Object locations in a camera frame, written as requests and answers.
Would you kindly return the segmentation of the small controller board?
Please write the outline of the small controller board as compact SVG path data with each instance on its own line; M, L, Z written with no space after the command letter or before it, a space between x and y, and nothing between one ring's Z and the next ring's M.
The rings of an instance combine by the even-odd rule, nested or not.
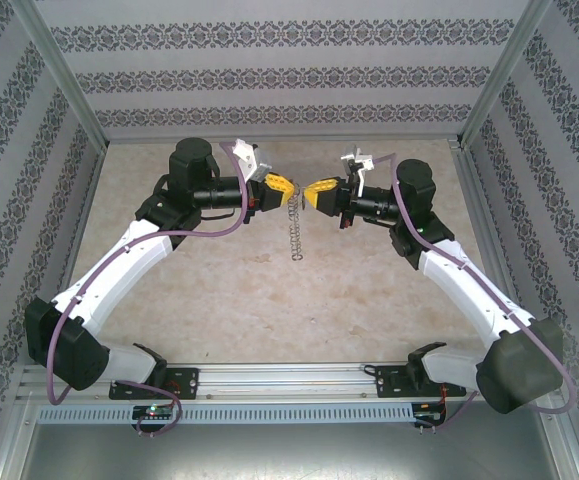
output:
M446 420L445 403L414 403L412 409L414 418L422 425L439 426Z
M132 419L134 421L170 421L172 417L173 407L170 405L134 406L132 411Z

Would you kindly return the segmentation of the aluminium frame rail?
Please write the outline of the aluminium frame rail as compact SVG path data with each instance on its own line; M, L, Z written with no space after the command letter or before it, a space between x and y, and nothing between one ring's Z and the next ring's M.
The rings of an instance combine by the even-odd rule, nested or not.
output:
M482 271L510 300L520 305L473 158L457 137L450 138L448 144L479 248Z
M53 298L66 289L72 280L76 257L84 237L94 194L106 153L87 156L71 179L69 190L53 200L51 216L43 226L41 249L35 259L42 261L41 283L32 296L33 304L25 314L30 360L45 366L48 349L60 312Z
M420 133L420 134L329 134L329 135L307 135L307 134L288 134L288 135L273 135L273 134L234 134L234 135L208 135L198 133L182 133L179 135L169 136L151 136L151 137L118 137L109 138L108 144L165 144L177 143L187 137L203 138L210 143L228 142L241 138L243 140L253 140L255 143L268 142L373 142L373 141L431 141L431 140L459 140L459 134L450 133Z

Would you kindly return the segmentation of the aluminium frame post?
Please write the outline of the aluminium frame post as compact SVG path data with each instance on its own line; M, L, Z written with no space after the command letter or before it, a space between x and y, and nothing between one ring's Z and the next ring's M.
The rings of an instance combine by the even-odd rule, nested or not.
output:
M73 108L89 139L98 149L107 149L109 140L90 106L75 74L68 65L50 28L34 0L9 0L58 87Z
M511 32L508 42L458 135L458 142L462 148L470 145L477 136L499 92L512 74L551 3L552 0L528 0L526 8Z

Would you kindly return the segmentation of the aluminium mounting rail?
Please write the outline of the aluminium mounting rail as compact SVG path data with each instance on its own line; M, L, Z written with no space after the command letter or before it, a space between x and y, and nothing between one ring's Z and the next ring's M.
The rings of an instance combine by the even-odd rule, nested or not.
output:
M417 383L430 380L464 387L467 393L478 391L477 370L461 368L447 375L433 377L414 373L404 363ZM368 364L211 364L169 365L167 367L197 368L199 383L194 400L204 398L293 398L293 397L368 397L377 396L374 369ZM152 373L167 367L159 366Z

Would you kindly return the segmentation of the grey metal sheet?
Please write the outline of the grey metal sheet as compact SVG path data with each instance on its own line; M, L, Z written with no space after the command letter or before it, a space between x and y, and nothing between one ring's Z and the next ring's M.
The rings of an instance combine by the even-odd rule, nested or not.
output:
M407 425L37 428L23 480L574 480L533 418L483 414L436 434Z

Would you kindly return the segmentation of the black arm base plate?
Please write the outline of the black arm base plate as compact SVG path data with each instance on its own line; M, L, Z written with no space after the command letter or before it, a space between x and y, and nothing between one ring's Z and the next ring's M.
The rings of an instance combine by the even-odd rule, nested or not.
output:
M152 373L147 380L147 385L174 394L180 400L194 400L197 395L198 377L197 368L167 367L160 373ZM109 398L117 401L166 400L168 396L116 381L110 385Z
M467 390L449 383L423 380L417 384L405 365L378 365L373 373L379 398L462 398Z

